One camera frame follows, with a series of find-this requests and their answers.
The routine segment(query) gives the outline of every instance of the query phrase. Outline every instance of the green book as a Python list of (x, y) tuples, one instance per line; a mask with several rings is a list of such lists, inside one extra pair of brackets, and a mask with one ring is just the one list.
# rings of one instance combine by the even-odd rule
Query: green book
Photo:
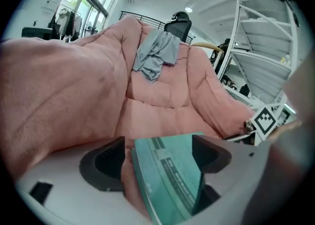
[(193, 134), (203, 133), (135, 140), (135, 173), (154, 224), (173, 225), (191, 217), (201, 178), (192, 156)]

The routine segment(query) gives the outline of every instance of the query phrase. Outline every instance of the wooden handle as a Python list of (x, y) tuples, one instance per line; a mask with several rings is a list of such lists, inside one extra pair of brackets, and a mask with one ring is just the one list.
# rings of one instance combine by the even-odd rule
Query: wooden handle
[(215, 51), (224, 53), (224, 51), (222, 49), (220, 49), (219, 47), (217, 47), (213, 44), (207, 43), (207, 42), (197, 42), (197, 43), (192, 44), (192, 46), (206, 47), (206, 48), (210, 48), (210, 49), (213, 49)]

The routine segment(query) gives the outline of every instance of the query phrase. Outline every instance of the metal railing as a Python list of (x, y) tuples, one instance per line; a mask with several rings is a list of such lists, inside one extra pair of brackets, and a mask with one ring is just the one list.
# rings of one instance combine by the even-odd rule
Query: metal railing
[[(136, 19), (138, 19), (139, 21), (142, 21), (143, 23), (146, 23), (149, 26), (157, 28), (158, 30), (162, 30), (162, 31), (164, 30), (165, 23), (159, 20), (156, 20), (154, 18), (150, 18), (147, 16), (143, 16), (143, 15), (128, 12), (128, 11), (122, 11), (119, 20), (122, 20), (128, 14), (134, 16)], [(192, 37), (187, 36), (186, 43), (190, 45), (191, 41), (192, 41)]]

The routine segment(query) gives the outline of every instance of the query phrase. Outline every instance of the ceiling light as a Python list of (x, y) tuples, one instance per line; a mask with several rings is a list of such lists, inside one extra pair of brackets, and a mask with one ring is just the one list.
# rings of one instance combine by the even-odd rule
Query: ceiling light
[(186, 8), (185, 8), (185, 11), (186, 11), (186, 12), (192, 12), (192, 9), (191, 9), (190, 7), (186, 7)]

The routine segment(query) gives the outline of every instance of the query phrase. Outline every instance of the gray cloth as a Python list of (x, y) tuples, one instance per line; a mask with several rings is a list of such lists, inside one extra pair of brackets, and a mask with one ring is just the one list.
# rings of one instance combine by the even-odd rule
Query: gray cloth
[(174, 65), (180, 39), (169, 32), (153, 29), (139, 46), (133, 70), (142, 71), (144, 77), (155, 82), (163, 63)]

